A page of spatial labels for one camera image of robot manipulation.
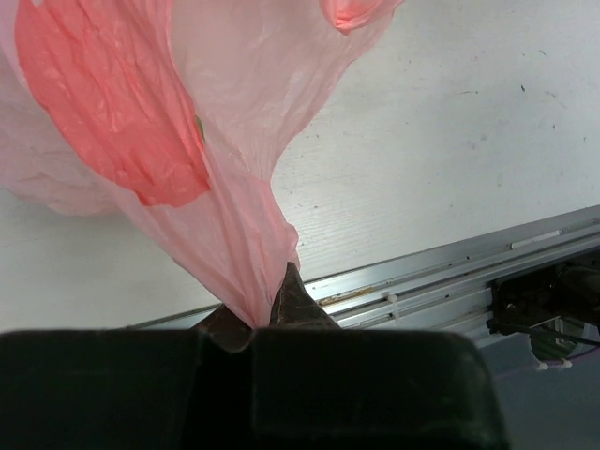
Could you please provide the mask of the pink plastic bag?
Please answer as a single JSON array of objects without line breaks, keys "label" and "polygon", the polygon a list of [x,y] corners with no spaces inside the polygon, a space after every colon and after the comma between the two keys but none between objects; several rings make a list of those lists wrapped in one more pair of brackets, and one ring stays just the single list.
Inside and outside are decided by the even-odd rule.
[{"label": "pink plastic bag", "polygon": [[121,211],[265,326],[298,235],[271,188],[290,141],[394,1],[5,1],[1,184]]}]

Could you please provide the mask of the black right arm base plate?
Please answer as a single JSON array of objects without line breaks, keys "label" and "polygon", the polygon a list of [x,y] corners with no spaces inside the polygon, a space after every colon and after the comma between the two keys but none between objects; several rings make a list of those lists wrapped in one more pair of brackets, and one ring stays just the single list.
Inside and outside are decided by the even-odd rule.
[{"label": "black right arm base plate", "polygon": [[599,325],[599,269],[574,262],[524,271],[490,283],[491,334],[514,333],[531,337],[561,338],[597,347],[599,342],[549,325],[557,320]]}]

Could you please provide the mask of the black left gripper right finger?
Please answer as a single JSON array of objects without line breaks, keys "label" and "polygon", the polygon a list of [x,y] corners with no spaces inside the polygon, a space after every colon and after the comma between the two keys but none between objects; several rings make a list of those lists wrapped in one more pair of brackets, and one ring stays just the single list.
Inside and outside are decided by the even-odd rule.
[{"label": "black left gripper right finger", "polygon": [[336,326],[287,267],[250,344],[253,437],[269,449],[505,449],[475,345],[448,332]]}]

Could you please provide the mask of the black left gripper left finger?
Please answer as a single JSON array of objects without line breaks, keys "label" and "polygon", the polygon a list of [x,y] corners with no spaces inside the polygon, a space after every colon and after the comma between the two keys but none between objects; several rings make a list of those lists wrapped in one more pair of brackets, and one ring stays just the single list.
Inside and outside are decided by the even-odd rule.
[{"label": "black left gripper left finger", "polygon": [[250,329],[225,307],[187,329],[1,336],[5,449],[202,449],[243,427],[230,387]]}]

